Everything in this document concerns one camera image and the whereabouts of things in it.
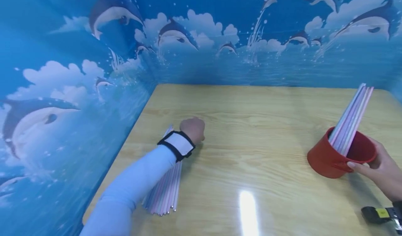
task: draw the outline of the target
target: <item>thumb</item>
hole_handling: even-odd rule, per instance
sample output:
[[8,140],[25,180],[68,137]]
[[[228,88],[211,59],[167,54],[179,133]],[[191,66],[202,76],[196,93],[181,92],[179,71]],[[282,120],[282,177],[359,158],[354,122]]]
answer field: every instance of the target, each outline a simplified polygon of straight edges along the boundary
[[377,172],[376,170],[373,170],[365,165],[357,164],[354,162],[347,162],[347,165],[352,168],[355,172],[360,173],[361,175],[364,175],[371,180],[374,180],[376,178]]

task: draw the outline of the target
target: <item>white wrist pad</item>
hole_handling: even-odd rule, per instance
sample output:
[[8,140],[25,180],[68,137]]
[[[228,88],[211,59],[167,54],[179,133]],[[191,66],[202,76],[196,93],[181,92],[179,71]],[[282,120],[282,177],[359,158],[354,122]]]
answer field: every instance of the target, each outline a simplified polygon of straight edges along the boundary
[[166,142],[174,146],[182,156],[187,155],[194,147],[182,135],[173,133],[169,138],[165,139]]

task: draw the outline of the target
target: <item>wristband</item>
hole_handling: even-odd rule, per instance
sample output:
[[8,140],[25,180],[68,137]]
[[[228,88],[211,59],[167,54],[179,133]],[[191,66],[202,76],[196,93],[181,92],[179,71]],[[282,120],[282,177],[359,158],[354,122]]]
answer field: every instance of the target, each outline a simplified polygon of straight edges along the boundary
[[182,131],[171,131],[158,142],[158,145],[161,144],[173,152],[176,156],[176,162],[190,157],[195,148],[191,139]]

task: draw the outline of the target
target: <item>blue wall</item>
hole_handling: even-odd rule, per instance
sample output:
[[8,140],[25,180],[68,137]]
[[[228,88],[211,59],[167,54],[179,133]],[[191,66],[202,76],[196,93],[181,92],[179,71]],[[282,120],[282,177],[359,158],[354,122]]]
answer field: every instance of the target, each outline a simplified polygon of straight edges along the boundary
[[365,82],[402,94],[402,0],[0,6],[1,235],[77,234],[157,83]]
[[[386,88],[402,52],[402,0],[138,3],[147,38],[135,38],[156,50],[161,83]],[[170,17],[189,38],[166,37]]]
[[80,231],[156,86],[127,43],[141,24],[88,32],[99,1],[0,0],[2,236]]

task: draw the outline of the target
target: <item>cup handle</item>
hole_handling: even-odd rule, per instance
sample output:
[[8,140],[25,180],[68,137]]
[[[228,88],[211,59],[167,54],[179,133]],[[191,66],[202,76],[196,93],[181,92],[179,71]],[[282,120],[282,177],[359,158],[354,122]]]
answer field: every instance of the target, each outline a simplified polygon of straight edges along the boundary
[[333,164],[332,164],[332,167],[334,167],[334,168],[336,168],[336,169],[338,169],[338,170],[343,170],[344,172],[347,172],[347,173],[352,173],[352,172],[353,172],[353,170],[350,169],[350,168],[347,166],[347,164],[344,163],[344,162],[342,162],[342,163],[333,163]]

